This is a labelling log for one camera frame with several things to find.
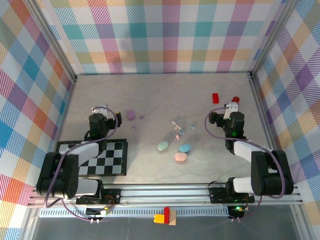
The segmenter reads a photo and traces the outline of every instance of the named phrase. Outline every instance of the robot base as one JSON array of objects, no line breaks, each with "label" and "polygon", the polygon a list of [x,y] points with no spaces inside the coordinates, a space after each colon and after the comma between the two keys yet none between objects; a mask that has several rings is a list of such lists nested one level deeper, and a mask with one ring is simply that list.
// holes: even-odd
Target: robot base
[{"label": "robot base", "polygon": [[228,194],[224,187],[209,188],[210,202],[212,204],[252,204],[255,202],[254,196],[249,196],[248,193],[232,193]]},{"label": "robot base", "polygon": [[83,195],[76,199],[76,205],[104,205],[120,204],[121,189],[101,189],[101,198],[92,195]]}]

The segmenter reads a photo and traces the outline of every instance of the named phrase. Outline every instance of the red block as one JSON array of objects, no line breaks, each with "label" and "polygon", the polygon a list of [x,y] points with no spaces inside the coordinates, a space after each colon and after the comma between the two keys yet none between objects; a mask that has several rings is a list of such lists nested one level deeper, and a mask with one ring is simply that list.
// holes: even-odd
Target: red block
[{"label": "red block", "polygon": [[212,93],[212,103],[218,104],[219,103],[219,95],[218,93]]},{"label": "red block", "polygon": [[240,98],[239,98],[238,96],[234,96],[234,97],[232,98],[232,102],[236,102],[236,103],[238,104],[239,101],[240,101]]},{"label": "red block", "polygon": [[170,208],[165,207],[164,208],[164,224],[169,224],[170,221]]}]

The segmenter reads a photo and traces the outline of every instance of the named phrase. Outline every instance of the plaid wall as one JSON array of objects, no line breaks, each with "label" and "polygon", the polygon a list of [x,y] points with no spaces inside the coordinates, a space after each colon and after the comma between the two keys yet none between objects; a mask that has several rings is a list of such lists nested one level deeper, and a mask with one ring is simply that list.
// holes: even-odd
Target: plaid wall
[{"label": "plaid wall", "polygon": [[85,74],[246,72],[253,46],[261,44],[258,36],[266,34],[261,30],[270,10],[279,5],[279,0],[49,1],[67,39],[61,39],[52,12],[38,3],[73,67]]},{"label": "plaid wall", "polygon": [[0,240],[19,234],[71,86],[23,0],[0,0]]},{"label": "plaid wall", "polygon": [[273,19],[272,19],[267,31],[265,32],[265,34],[263,36],[263,39],[262,39],[262,41],[261,41],[261,43],[259,45],[259,48],[258,48],[258,50],[256,51],[256,53],[254,55],[253,61],[251,62],[251,65],[250,65],[248,71],[252,71],[254,69],[254,67],[255,67],[255,65],[257,63],[257,60],[260,57],[261,51],[266,46],[267,40],[269,39],[270,34],[273,32],[273,30],[274,30],[274,28],[276,26],[276,22],[279,19],[281,13],[283,12],[287,1],[288,0],[281,0],[281,3],[279,5],[278,9],[276,10],[275,15],[273,16]]},{"label": "plaid wall", "polygon": [[320,238],[320,1],[300,0],[258,73],[277,145]]}]

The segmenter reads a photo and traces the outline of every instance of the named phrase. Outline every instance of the light blue oval stone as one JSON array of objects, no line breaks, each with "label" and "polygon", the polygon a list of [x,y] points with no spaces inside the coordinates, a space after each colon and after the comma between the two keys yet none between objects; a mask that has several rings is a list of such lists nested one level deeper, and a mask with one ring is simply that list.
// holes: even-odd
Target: light blue oval stone
[{"label": "light blue oval stone", "polygon": [[162,141],[158,144],[158,149],[159,149],[159,151],[163,151],[163,150],[167,149],[168,146],[169,146],[168,141]]},{"label": "light blue oval stone", "polygon": [[187,152],[190,151],[190,149],[191,149],[191,145],[190,145],[190,144],[187,144],[187,143],[185,143],[185,144],[183,144],[183,145],[181,145],[181,146],[179,147],[179,151],[180,151],[181,153],[187,153]]}]

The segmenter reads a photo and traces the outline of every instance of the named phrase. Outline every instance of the chessboard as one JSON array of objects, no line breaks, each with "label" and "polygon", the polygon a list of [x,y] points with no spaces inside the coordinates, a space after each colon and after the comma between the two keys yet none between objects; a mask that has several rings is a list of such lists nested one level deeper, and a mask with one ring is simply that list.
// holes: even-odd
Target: chessboard
[{"label": "chessboard", "polygon": [[[125,176],[127,174],[128,142],[126,139],[108,139],[106,148],[79,167],[79,177]],[[56,152],[64,152],[83,141],[58,141]]]}]

